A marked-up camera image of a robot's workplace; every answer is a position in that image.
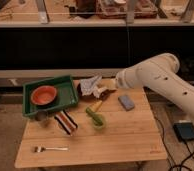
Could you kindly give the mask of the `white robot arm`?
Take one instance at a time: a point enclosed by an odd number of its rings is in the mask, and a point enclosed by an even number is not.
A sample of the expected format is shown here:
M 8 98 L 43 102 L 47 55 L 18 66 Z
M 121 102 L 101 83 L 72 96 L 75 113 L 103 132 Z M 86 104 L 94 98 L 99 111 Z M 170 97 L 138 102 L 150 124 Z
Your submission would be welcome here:
M 194 86 L 177 75 L 179 59 L 162 53 L 120 70 L 112 80 L 116 88 L 148 87 L 194 117 Z

